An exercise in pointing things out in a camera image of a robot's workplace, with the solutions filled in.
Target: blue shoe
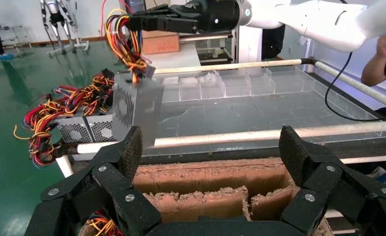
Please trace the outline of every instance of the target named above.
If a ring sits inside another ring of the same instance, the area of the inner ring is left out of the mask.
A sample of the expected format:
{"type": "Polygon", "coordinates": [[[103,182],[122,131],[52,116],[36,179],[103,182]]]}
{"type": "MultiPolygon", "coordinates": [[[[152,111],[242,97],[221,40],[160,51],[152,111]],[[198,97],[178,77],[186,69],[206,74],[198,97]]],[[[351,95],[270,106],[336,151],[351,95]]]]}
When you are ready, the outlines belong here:
{"type": "Polygon", "coordinates": [[[0,60],[9,60],[9,59],[13,59],[13,54],[0,55],[0,60]]]}

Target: cardboard divider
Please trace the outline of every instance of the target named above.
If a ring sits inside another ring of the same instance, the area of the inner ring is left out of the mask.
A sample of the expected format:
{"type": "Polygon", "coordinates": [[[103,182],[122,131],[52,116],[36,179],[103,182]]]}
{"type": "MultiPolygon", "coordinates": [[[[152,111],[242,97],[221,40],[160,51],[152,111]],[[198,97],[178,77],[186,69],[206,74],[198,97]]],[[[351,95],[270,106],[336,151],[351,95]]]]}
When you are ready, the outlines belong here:
{"type": "Polygon", "coordinates": [[[152,194],[245,186],[250,197],[294,185],[280,158],[140,166],[133,184],[139,191],[152,194]]]}
{"type": "Polygon", "coordinates": [[[251,200],[251,219],[279,221],[284,209],[290,204],[298,190],[298,187],[287,187],[268,193],[266,196],[254,196],[251,200]]]}
{"type": "Polygon", "coordinates": [[[246,187],[222,188],[217,192],[206,193],[158,193],[144,196],[161,213],[162,222],[197,221],[199,216],[234,218],[244,215],[249,219],[246,187]]]}
{"type": "MultiPolygon", "coordinates": [[[[299,190],[280,158],[140,166],[133,184],[163,222],[200,216],[280,220],[299,190]]],[[[314,235],[333,235],[326,220],[314,235]]]]}

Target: silver power supply unit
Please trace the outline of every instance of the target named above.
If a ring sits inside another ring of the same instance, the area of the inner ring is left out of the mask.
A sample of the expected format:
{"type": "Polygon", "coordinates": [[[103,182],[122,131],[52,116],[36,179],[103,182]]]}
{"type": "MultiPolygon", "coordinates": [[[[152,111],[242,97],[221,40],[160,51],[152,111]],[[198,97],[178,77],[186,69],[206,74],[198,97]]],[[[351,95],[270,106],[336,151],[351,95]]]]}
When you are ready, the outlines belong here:
{"type": "Polygon", "coordinates": [[[158,130],[164,88],[150,79],[143,79],[133,84],[131,81],[128,82],[127,78],[128,73],[115,75],[113,137],[122,141],[130,127],[140,126],[144,148],[152,147],[158,130]]]}

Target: white pipe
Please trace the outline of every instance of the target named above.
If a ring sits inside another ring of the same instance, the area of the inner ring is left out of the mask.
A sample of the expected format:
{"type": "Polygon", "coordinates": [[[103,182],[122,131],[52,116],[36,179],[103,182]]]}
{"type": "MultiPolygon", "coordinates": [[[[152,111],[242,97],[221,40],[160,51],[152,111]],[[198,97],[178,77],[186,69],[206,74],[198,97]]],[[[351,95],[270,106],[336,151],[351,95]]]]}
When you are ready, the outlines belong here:
{"type": "MultiPolygon", "coordinates": [[[[326,71],[327,73],[329,73],[333,76],[337,76],[339,74],[339,71],[321,63],[320,61],[316,62],[315,66],[326,71]]],[[[386,96],[384,94],[374,90],[373,88],[370,88],[370,87],[364,85],[361,82],[358,82],[358,81],[352,79],[351,77],[349,77],[347,75],[342,74],[339,76],[339,79],[386,105],[386,96]]]]}
{"type": "Polygon", "coordinates": [[[237,63],[237,64],[223,64],[223,65],[206,65],[206,66],[193,66],[193,67],[183,67],[183,68],[157,69],[157,70],[155,70],[155,75],[158,75],[158,74],[171,74],[171,73],[185,73],[185,72],[198,72],[198,71],[244,69],[244,68],[252,68],[252,67],[271,67],[271,66],[284,66],[284,65],[300,65],[300,64],[301,64],[301,59],[273,60],[273,61],[261,61],[261,62],[237,63]]]}
{"type": "Polygon", "coordinates": [[[220,38],[228,38],[228,35],[216,35],[216,36],[199,36],[199,37],[190,37],[190,38],[180,38],[180,43],[183,42],[192,42],[198,40],[210,40],[210,39],[220,39],[220,38]]]}
{"type": "MultiPolygon", "coordinates": [[[[332,135],[359,134],[386,131],[385,122],[370,122],[357,124],[344,124],[322,127],[297,128],[295,131],[302,138],[306,137],[321,137],[332,135]]],[[[239,133],[226,134],[210,134],[174,138],[161,138],[155,140],[154,148],[171,148],[181,146],[194,146],[205,144],[224,144],[235,142],[249,142],[261,140],[278,140],[281,130],[266,130],[266,131],[249,131],[239,133]]],[[[116,142],[78,144],[77,152],[96,153],[101,147],[115,144],[116,142]]]]}
{"type": "Polygon", "coordinates": [[[343,164],[358,164],[368,162],[381,162],[386,161],[386,156],[368,156],[368,157],[356,157],[356,158],[343,158],[340,159],[343,164]]]}
{"type": "Polygon", "coordinates": [[[74,174],[73,168],[71,167],[71,163],[70,160],[68,160],[67,155],[57,158],[56,161],[64,177],[67,178],[68,176],[74,174]]]}

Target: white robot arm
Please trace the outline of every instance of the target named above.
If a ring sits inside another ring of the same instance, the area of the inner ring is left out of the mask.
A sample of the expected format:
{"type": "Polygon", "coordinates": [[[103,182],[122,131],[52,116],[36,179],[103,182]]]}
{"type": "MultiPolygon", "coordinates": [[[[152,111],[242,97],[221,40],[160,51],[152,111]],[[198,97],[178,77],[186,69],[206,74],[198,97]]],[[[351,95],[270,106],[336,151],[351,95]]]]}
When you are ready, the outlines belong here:
{"type": "Polygon", "coordinates": [[[239,2],[239,25],[273,29],[286,24],[342,52],[355,51],[367,39],[386,34],[386,0],[375,0],[369,6],[320,0],[301,4],[290,0],[239,2]]]}

